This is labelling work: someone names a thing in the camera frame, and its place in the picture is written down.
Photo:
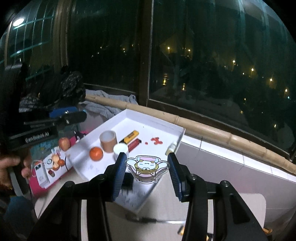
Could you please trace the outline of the person left hand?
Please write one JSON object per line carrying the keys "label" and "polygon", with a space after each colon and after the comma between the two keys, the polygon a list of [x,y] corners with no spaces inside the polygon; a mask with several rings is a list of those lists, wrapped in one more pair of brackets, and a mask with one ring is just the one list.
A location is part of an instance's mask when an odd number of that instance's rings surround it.
{"label": "person left hand", "polygon": [[11,173],[13,171],[21,174],[23,178],[29,179],[32,175],[31,163],[32,157],[29,152],[24,157],[1,154],[1,185],[12,189]]}

